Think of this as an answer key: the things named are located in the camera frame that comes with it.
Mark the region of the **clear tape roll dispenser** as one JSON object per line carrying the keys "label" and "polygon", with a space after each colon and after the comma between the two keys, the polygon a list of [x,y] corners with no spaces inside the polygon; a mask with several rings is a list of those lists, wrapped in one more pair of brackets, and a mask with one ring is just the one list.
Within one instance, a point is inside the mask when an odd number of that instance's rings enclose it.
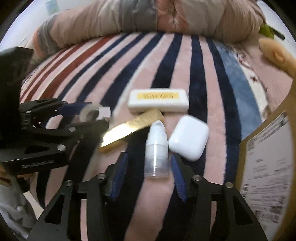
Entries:
{"label": "clear tape roll dispenser", "polygon": [[79,121],[82,123],[88,121],[109,120],[111,117],[110,107],[100,104],[87,104],[79,113]]}

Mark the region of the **white Kato-Kato case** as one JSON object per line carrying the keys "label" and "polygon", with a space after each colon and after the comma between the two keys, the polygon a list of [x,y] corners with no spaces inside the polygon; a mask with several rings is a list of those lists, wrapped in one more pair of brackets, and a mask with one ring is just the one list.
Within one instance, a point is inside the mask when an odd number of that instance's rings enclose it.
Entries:
{"label": "white Kato-Kato case", "polygon": [[161,112],[186,113],[190,104],[184,89],[151,88],[131,91],[127,106],[131,113],[152,108]]}

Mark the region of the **gold bar box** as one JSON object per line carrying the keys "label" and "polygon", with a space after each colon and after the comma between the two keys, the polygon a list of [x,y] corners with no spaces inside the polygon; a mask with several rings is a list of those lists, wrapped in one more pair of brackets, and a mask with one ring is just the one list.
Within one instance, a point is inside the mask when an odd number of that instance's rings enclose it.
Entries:
{"label": "gold bar box", "polygon": [[109,152],[125,138],[151,126],[155,121],[163,121],[164,116],[158,109],[150,109],[132,120],[109,129],[103,136],[98,149],[102,153]]}

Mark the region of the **brown cardboard box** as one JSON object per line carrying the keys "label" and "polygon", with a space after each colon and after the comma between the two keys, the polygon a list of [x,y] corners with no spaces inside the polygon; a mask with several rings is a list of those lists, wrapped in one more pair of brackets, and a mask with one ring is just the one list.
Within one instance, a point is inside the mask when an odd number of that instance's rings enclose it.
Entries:
{"label": "brown cardboard box", "polygon": [[240,143],[236,188],[268,240],[294,240],[295,83],[277,109]]}

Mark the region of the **white earbuds case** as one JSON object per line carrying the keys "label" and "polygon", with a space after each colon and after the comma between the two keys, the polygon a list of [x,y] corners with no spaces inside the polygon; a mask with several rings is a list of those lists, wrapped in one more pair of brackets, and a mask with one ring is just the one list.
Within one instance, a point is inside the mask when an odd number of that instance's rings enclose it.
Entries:
{"label": "white earbuds case", "polygon": [[197,161],[206,147],[209,126],[191,115],[184,115],[178,121],[169,138],[169,150],[187,161]]}

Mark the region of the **rolled striped duvet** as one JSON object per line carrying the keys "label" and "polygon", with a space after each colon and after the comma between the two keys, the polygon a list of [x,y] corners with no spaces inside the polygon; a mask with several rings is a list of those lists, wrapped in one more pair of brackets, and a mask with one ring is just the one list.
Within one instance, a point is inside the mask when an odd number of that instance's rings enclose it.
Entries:
{"label": "rolled striped duvet", "polygon": [[121,32],[194,34],[233,44],[258,34],[265,23],[255,1],[95,1],[38,27],[26,45],[34,51],[29,68],[63,48]]}

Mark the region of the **striped fleece blanket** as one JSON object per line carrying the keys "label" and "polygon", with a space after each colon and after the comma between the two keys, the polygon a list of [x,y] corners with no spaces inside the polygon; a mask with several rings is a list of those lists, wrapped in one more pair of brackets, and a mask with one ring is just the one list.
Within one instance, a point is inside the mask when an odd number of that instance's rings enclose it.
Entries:
{"label": "striped fleece blanket", "polygon": [[144,177],[152,121],[161,118],[168,136],[185,114],[205,122],[208,143],[189,166],[218,184],[234,182],[239,144],[262,123],[236,52],[198,36],[119,34],[60,50],[32,70],[21,91],[22,102],[53,97],[110,108],[112,144],[73,166],[34,174],[30,191],[45,207],[63,181],[89,180],[127,152],[125,181],[108,207],[114,240],[185,240],[192,206],[178,197],[173,175]]}

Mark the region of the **pink ribbed pillow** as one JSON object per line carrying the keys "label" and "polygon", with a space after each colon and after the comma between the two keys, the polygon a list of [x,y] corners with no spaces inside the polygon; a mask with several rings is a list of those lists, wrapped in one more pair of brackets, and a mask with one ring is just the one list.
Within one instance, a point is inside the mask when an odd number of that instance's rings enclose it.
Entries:
{"label": "pink ribbed pillow", "polygon": [[248,62],[264,87],[267,107],[263,110],[263,116],[267,118],[289,93],[293,78],[264,57],[259,49],[258,40],[244,41],[241,47],[246,52]]}

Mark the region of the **tan plush toy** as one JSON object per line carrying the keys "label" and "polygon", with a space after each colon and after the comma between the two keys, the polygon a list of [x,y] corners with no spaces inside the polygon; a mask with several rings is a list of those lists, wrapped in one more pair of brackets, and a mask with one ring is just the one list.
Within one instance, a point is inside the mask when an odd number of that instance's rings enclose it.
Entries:
{"label": "tan plush toy", "polygon": [[281,43],[270,38],[259,38],[258,44],[264,57],[294,78],[295,57]]}

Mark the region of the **green plush toy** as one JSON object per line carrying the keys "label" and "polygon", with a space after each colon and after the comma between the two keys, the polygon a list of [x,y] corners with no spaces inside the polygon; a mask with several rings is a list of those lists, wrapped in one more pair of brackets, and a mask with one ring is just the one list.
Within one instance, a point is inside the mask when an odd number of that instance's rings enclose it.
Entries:
{"label": "green plush toy", "polygon": [[274,39],[275,33],[269,25],[262,25],[259,29],[259,33],[267,38]]}

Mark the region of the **white bed headboard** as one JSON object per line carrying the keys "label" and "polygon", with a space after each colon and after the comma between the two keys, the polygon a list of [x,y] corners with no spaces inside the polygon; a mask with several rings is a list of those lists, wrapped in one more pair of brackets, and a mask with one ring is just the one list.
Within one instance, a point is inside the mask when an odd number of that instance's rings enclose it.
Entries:
{"label": "white bed headboard", "polygon": [[288,29],[287,24],[284,23],[280,16],[269,6],[267,1],[256,2],[263,11],[267,24],[285,36],[284,40],[281,40],[277,36],[275,36],[275,39],[281,42],[281,44],[295,57],[295,39],[292,36],[291,30]]}

